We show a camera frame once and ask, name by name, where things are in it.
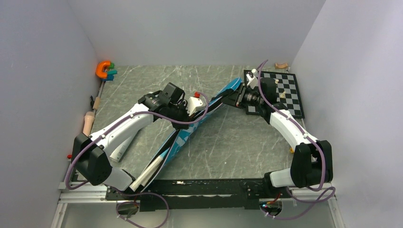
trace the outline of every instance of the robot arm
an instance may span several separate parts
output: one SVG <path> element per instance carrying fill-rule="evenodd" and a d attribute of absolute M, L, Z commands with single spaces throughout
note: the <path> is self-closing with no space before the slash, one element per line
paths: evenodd
<path fill-rule="evenodd" d="M 126 190 L 129 186 L 131 187 L 135 179 L 124 170 L 112 167 L 108 157 L 112 155 L 111 158 L 119 160 L 122 156 L 119 150 L 119 147 L 122 147 L 122 143 L 137 134 L 143 127 L 159 119 L 153 114 L 140 112 L 150 111 L 176 121 L 189 122 L 191 116 L 195 112 L 204 109 L 206 104 L 195 97 L 189 99 L 188 102 L 184 102 L 184 91 L 172 83 L 169 83 L 163 91 L 144 95 L 125 115 L 107 127 L 92 133 L 88 137 L 80 134 L 75 138 L 72 161 L 75 160 L 83 148 L 90 143 L 94 144 L 79 157 L 75 165 L 76 169 L 92 185 L 103 183 L 119 190 Z M 189 127 L 188 125 L 177 123 L 172 123 L 172 125 L 175 129 L 187 129 Z"/>
<path fill-rule="evenodd" d="M 249 105 L 255 106 L 260 116 L 281 133 L 294 151 L 290 168 L 265 174 L 263 178 L 265 191 L 274 192 L 278 188 L 288 186 L 303 188 L 320 183 L 322 174 L 321 157 L 307 137 L 316 142 L 322 149 L 326 164 L 325 182 L 330 182 L 333 178 L 332 149 L 330 143 L 328 141 L 319 141 L 305 130 L 301 132 L 300 129 L 303 129 L 302 126 L 295 121 L 287 110 L 287 107 L 277 102 L 277 84 L 275 80 L 272 78 L 262 78 L 260 85 L 264 96 L 275 108 L 285 114 L 286 117 L 268 106 L 258 91 L 257 78 L 253 76 L 252 72 L 247 74 L 248 83 L 240 85 L 234 93 L 223 98 L 222 102 L 241 109 L 247 109 Z"/>

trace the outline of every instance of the orange clamp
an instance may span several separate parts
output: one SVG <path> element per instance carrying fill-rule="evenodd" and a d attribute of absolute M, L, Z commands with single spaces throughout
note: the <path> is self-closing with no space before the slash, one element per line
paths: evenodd
<path fill-rule="evenodd" d="M 106 61 L 102 61 L 98 64 L 98 66 L 96 67 L 96 75 L 98 77 L 100 77 L 101 79 L 107 79 L 108 78 L 108 69 L 111 66 L 111 61 L 106 60 Z"/>

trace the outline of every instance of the wooden block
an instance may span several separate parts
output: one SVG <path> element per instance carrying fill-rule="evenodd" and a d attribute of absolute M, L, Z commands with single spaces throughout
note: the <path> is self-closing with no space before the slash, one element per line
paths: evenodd
<path fill-rule="evenodd" d="M 99 102 L 100 102 L 100 101 L 101 101 L 101 98 L 99 98 L 99 96 L 97 96 L 97 97 L 95 98 L 94 105 L 92 106 L 92 108 L 93 108 L 94 110 L 98 110 Z"/>
<path fill-rule="evenodd" d="M 283 63 L 283 64 L 275 63 L 274 68 L 275 69 L 287 69 L 288 68 L 288 63 Z"/>

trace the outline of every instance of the marble tabletop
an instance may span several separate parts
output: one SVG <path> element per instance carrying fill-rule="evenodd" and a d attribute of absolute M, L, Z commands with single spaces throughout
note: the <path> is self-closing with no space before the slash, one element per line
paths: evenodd
<path fill-rule="evenodd" d="M 126 113 L 144 94 L 171 82 L 186 92 L 209 98 L 243 70 L 252 66 L 117 66 L 114 81 L 106 82 L 93 132 Z M 267 67 L 265 71 L 278 71 Z M 111 162 L 137 177 L 168 135 L 171 123 L 162 119 L 142 129 L 120 162 Z M 259 116 L 223 105 L 194 132 L 157 179 L 262 178 L 269 171 L 289 168 L 290 146 Z"/>

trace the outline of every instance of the checkerboard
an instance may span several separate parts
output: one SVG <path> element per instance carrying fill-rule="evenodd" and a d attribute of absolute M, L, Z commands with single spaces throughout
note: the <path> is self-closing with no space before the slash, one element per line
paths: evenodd
<path fill-rule="evenodd" d="M 246 78 L 247 72 L 250 72 L 250 70 L 244 70 L 244 82 L 248 82 L 248 78 Z M 294 118 L 305 118 L 295 74 L 262 71 L 261 77 L 278 79 L 276 89 L 278 93 L 277 102 L 285 104 Z M 280 94 L 284 91 L 286 92 L 285 98 L 280 98 Z M 246 114 L 259 115 L 256 107 L 253 106 L 248 107 Z"/>

